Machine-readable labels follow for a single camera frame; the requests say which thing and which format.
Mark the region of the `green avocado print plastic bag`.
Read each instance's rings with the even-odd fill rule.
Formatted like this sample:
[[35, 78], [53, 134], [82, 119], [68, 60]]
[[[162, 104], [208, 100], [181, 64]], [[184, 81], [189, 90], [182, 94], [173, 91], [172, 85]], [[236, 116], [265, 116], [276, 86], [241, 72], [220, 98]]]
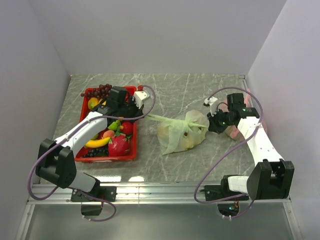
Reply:
[[209, 130], [208, 118], [198, 110], [176, 118], [149, 114], [146, 119], [159, 122], [156, 134], [163, 155], [192, 149], [205, 140]]

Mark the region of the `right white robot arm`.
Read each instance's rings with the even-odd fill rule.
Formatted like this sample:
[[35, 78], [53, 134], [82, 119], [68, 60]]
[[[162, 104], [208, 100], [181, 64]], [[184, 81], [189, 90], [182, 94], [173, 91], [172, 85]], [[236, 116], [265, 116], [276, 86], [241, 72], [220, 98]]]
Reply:
[[215, 97], [204, 100], [210, 132], [222, 133], [236, 127], [252, 154], [255, 167], [249, 176], [225, 175], [215, 199], [233, 199], [247, 195], [252, 200], [286, 199], [289, 196], [295, 167], [276, 151], [263, 128], [260, 113], [245, 104], [242, 93], [227, 95], [227, 111], [219, 108]]

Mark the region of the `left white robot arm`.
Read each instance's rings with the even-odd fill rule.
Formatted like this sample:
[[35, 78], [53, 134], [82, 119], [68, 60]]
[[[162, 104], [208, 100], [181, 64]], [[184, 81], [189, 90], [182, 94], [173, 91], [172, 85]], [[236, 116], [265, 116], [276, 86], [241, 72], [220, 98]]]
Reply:
[[144, 102], [150, 95], [144, 90], [129, 94], [114, 86], [88, 115], [74, 128], [55, 140], [45, 139], [39, 147], [38, 160], [32, 171], [56, 188], [81, 191], [89, 201], [102, 195], [100, 181], [77, 170], [75, 156], [93, 138], [116, 120], [136, 121], [143, 116]]

